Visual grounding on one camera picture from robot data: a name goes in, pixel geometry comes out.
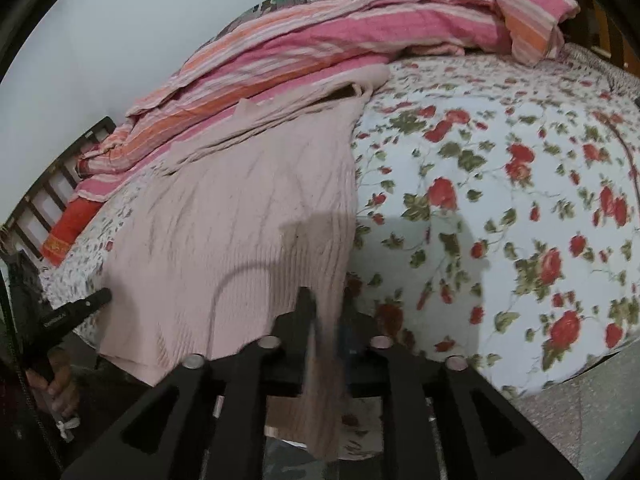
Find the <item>human hand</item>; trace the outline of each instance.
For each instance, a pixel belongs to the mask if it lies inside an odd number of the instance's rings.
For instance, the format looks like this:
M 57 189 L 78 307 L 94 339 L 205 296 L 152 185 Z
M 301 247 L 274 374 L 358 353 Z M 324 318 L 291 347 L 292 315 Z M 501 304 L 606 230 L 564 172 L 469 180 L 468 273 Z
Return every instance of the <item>human hand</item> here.
M 71 363 L 69 355 L 62 348 L 54 348 L 49 352 L 49 362 L 54 373 L 54 379 L 50 384 L 34 370 L 27 370 L 27 382 L 29 386 L 41 392 L 47 392 L 52 399 L 51 408 L 62 416 L 67 417 L 76 411 L 80 401 L 78 386 L 71 375 Z

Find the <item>patterned quilt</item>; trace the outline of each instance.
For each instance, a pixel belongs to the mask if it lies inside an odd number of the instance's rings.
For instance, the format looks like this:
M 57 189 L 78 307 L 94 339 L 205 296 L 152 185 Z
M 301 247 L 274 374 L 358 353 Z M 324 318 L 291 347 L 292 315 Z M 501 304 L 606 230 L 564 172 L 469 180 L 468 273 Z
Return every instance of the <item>patterned quilt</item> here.
M 417 57 L 391 69 L 353 135 L 359 205 L 347 286 L 359 309 L 413 352 L 465 355 L 511 399 L 634 341 L 632 99 L 576 62 Z M 43 273 L 54 306 L 99 286 L 145 178 Z M 89 320 L 79 334 L 95 343 L 95 327 Z M 343 455 L 368 456 L 377 409 L 346 412 Z

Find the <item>bed headboard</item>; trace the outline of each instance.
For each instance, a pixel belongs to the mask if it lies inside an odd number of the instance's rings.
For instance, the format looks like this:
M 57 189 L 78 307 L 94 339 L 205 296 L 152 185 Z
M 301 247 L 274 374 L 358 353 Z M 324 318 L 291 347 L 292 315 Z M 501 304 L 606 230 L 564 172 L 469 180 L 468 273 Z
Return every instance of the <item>bed headboard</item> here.
M 623 37 L 612 15 L 603 5 L 608 1 L 576 0 L 580 13 L 561 25 L 567 41 L 590 49 L 602 59 L 627 72 L 640 76 L 640 61 Z
M 114 129 L 111 118 L 101 119 L 43 171 L 1 227 L 0 256 L 6 257 L 8 248 L 15 248 L 24 250 L 34 263 L 42 259 L 40 247 L 51 227 L 62 216 L 66 202 L 80 181 L 74 168 L 78 155 Z

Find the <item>black handle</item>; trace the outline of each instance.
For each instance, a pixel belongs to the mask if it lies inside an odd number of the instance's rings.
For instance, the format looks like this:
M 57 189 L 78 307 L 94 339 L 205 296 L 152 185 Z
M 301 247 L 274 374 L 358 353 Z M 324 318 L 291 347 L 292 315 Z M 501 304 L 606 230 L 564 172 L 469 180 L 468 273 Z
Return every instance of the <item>black handle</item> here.
M 51 363 L 49 362 L 49 358 L 44 356 L 38 356 L 31 362 L 31 369 L 37 374 L 41 375 L 47 381 L 47 384 L 50 384 L 51 381 L 55 378 L 55 374 L 53 373 L 53 368 L 51 368 Z

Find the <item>wooden slat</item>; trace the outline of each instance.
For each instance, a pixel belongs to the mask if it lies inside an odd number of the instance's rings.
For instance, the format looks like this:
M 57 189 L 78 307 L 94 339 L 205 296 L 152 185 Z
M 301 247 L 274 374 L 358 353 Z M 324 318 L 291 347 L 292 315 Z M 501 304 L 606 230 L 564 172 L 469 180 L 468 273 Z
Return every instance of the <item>wooden slat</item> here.
M 622 34 L 607 17 L 607 25 L 609 25 L 609 44 L 611 53 L 611 63 L 618 68 L 625 67 L 625 44 L 622 38 Z
M 89 132 L 87 134 L 86 138 L 89 139 L 91 142 L 94 142 L 95 144 L 100 144 L 100 141 L 98 140 L 98 137 L 96 137 L 93 132 Z
M 33 204 L 31 200 L 28 200 L 28 197 L 24 198 L 27 201 L 27 208 L 29 211 L 33 213 L 33 215 L 38 219 L 38 222 L 47 230 L 47 233 L 51 231 L 51 224 L 47 222 L 46 218 L 42 216 L 42 213 L 38 211 L 38 208 Z
M 38 250 L 38 248 L 34 245 L 31 239 L 27 236 L 27 234 L 22 230 L 22 228 L 18 224 L 14 226 L 14 233 L 18 235 L 22 243 L 25 244 L 28 250 L 30 250 L 37 258 L 42 257 L 42 254 L 40 254 L 40 251 Z
M 600 48 L 610 53 L 611 46 L 609 43 L 609 22 L 607 20 L 607 15 L 605 14 L 604 10 L 602 10 L 602 7 L 599 6 L 596 2 L 593 3 L 593 9 L 595 10 L 596 21 L 598 22 L 598 37 L 600 38 Z
M 640 77 L 640 60 L 634 53 L 631 45 L 625 40 L 625 69 L 633 75 Z
M 60 173 L 62 173 L 62 176 L 65 177 L 65 180 L 69 183 L 69 185 L 73 189 L 75 189 L 76 186 L 78 185 L 78 183 L 76 182 L 76 180 L 74 179 L 73 175 L 66 168 L 66 166 L 64 164 L 60 164 Z
M 66 209 L 65 202 L 58 196 L 56 190 L 51 187 L 51 184 L 49 182 L 43 182 L 42 189 L 47 192 L 53 202 L 55 202 L 56 205 L 60 208 L 60 211 L 64 211 Z

